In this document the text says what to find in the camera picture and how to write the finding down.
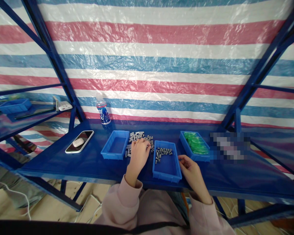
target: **green item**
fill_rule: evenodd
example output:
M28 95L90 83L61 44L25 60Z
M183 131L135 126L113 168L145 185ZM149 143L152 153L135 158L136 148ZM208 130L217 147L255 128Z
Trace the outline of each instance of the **green item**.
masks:
M205 141L193 132L184 132L184 137L189 144L191 150L195 154L208 154L209 150L205 145Z

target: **plastic water bottle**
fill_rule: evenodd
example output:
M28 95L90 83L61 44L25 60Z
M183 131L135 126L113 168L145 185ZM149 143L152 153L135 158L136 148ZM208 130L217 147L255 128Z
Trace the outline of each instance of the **plastic water bottle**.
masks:
M111 122L107 110L107 103L104 101L102 94L98 93L96 96L96 107L100 114L101 124L107 125Z

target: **white phone case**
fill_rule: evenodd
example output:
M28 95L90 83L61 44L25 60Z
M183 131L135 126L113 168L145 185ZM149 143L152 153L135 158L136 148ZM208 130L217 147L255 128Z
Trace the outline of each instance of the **white phone case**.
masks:
M71 144L74 142L74 141L73 141L73 142L72 142L72 143L66 148L65 153L80 153L80 152L85 148L86 144L87 144L88 141L91 139L91 137L92 137L93 134L94 134L94 131L92 131L90 137L86 140L85 144L83 145L83 147L82 147L80 150L78 150L78 151L76 151L76 152L67 152L68 148L69 148L69 147L71 146Z

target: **bottle cap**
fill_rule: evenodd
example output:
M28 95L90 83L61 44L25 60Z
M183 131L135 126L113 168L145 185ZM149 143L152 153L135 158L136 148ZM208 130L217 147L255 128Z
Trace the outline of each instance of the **bottle cap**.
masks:
M102 99L103 99L102 94L97 93L97 95L96 95L96 100L102 100Z

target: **bottle label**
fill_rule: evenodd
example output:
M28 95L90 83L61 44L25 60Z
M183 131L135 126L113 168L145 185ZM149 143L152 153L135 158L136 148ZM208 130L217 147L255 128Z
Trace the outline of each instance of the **bottle label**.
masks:
M107 105L97 107L99 114L100 114L100 120L102 124L110 122L110 117L108 110L106 109Z

